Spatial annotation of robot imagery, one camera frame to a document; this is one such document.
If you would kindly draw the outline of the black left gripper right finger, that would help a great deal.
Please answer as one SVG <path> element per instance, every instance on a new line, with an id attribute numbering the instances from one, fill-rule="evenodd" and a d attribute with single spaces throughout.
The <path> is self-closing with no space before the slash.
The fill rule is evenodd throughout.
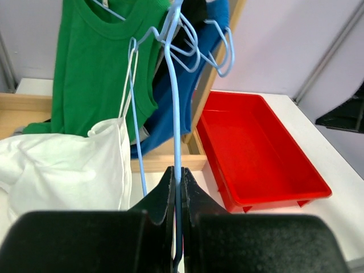
<path id="1" fill-rule="evenodd" d="M 186 272 L 348 272 L 328 226 L 304 214 L 232 214 L 182 170 Z"/>

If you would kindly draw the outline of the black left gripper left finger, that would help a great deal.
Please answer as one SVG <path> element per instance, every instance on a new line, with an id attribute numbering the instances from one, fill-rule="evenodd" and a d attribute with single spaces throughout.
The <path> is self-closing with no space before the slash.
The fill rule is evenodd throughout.
<path id="1" fill-rule="evenodd" d="M 21 216 L 1 246 L 2 272 L 172 272 L 175 179 L 127 211 L 38 211 Z"/>

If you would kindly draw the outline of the white camisole tank top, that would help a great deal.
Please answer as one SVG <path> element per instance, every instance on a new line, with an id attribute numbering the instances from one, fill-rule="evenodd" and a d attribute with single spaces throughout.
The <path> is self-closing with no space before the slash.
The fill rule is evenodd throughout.
<path id="1" fill-rule="evenodd" d="M 22 134 L 1 140 L 1 188 L 10 221 L 40 210 L 128 210 L 130 102 L 124 90 L 118 117 L 96 123 L 86 137 Z"/>

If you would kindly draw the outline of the light blue hanger of white top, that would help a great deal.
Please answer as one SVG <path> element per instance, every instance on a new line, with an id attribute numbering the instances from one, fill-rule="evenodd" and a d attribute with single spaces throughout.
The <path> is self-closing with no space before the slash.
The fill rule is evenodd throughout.
<path id="1" fill-rule="evenodd" d="M 173 264 L 171 272 L 178 272 L 179 264 L 183 255 L 183 213 L 181 202 L 181 178 L 182 178 L 182 166 L 181 166 L 181 144 L 180 144 L 180 104 L 179 104 L 179 90 L 177 85 L 177 78 L 175 67 L 172 61 L 171 43 L 173 33 L 176 30 L 177 23 L 181 14 L 182 1 L 174 1 L 169 7 L 168 14 L 163 24 L 161 31 L 158 31 L 155 27 L 150 27 L 148 31 L 140 40 L 135 38 L 130 39 L 128 58 L 129 61 L 137 60 L 138 47 L 150 36 L 153 35 L 155 39 L 161 43 L 164 43 L 164 57 L 168 65 L 169 77 L 171 80 L 172 89 L 172 106 L 173 106 L 173 135 L 174 135 L 174 176 L 172 177 L 175 182 L 175 200 L 173 202 L 172 222 L 175 224 L 173 231 L 176 232 L 175 243 L 176 250 L 173 258 Z"/>

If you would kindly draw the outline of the green tank top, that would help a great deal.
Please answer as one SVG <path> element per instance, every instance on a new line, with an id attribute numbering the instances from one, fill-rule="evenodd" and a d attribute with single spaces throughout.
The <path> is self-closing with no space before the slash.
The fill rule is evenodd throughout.
<path id="1" fill-rule="evenodd" d="M 161 28 L 168 1 L 64 1 L 53 79 L 49 122 L 31 123 L 26 134 L 61 133 L 86 136 L 98 122 L 117 118 L 126 83 L 131 38 L 141 41 L 134 82 L 135 104 L 127 112 L 130 139 L 157 109 L 152 81 L 159 43 L 147 36 Z"/>

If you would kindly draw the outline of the light blue hanger of green top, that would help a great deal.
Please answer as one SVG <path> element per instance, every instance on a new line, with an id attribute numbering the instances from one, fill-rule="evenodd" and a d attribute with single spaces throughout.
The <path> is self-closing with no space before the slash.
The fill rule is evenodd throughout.
<path id="1" fill-rule="evenodd" d="M 126 19 L 122 16 L 120 16 L 119 14 L 115 13 L 114 11 L 112 11 L 111 9 L 109 9 L 108 7 L 104 6 L 101 2 L 97 1 L 97 0 L 92 0 L 92 2 L 94 2 L 95 4 L 97 4 L 98 6 L 100 6 L 101 8 L 103 8 L 104 10 L 106 10 L 108 13 L 114 15 L 116 18 L 125 21 Z"/>

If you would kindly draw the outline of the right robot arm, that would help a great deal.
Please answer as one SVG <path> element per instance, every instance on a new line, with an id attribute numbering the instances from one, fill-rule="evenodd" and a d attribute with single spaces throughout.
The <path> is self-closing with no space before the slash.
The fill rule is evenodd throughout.
<path id="1" fill-rule="evenodd" d="M 363 83 L 348 100 L 317 118 L 315 124 L 363 134 Z"/>

